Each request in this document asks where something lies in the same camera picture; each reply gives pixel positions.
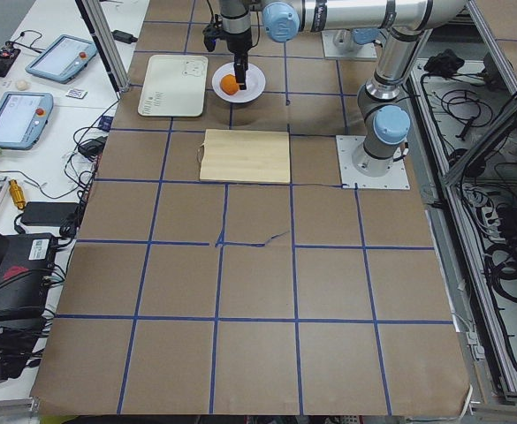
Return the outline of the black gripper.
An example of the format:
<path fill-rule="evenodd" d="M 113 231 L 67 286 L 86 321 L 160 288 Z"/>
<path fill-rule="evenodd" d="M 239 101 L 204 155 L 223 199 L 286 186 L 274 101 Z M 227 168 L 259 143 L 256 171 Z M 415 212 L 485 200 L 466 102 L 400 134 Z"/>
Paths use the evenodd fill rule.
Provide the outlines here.
<path fill-rule="evenodd" d="M 233 34 L 226 32 L 227 49 L 234 54 L 233 70 L 240 90 L 247 89 L 248 51 L 253 47 L 252 30 Z"/>

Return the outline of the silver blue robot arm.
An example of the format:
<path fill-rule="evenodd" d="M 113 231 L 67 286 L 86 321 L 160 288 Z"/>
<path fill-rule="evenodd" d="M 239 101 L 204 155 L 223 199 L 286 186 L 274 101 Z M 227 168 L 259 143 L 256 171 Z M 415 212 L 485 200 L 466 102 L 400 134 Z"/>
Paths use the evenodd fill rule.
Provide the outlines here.
<path fill-rule="evenodd" d="M 262 14 L 263 31 L 274 42 L 288 42 L 297 33 L 375 28 L 388 32 L 373 76 L 366 81 L 358 105 L 368 100 L 389 104 L 400 93 L 416 54 L 429 32 L 453 19 L 465 1 L 220 1 L 219 13 L 203 30 L 211 52 L 224 40 L 234 55 L 237 83 L 245 89 L 248 52 L 253 48 L 252 11 Z"/>

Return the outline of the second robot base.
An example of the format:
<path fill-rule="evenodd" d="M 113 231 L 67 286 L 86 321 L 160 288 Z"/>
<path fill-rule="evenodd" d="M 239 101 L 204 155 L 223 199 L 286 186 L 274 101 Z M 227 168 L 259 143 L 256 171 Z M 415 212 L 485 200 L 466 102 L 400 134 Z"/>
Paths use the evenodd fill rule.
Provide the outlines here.
<path fill-rule="evenodd" d="M 328 59 L 374 62 L 377 28 L 325 30 L 322 32 L 323 52 Z"/>

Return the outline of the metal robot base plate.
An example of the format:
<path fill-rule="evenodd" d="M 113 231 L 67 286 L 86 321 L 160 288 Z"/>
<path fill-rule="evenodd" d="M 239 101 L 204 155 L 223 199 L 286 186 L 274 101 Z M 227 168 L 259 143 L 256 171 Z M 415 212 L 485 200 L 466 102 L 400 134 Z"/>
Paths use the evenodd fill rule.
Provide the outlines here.
<path fill-rule="evenodd" d="M 405 161 L 400 148 L 394 156 L 379 160 L 364 150 L 364 136 L 336 137 L 341 185 L 349 189 L 409 190 Z"/>

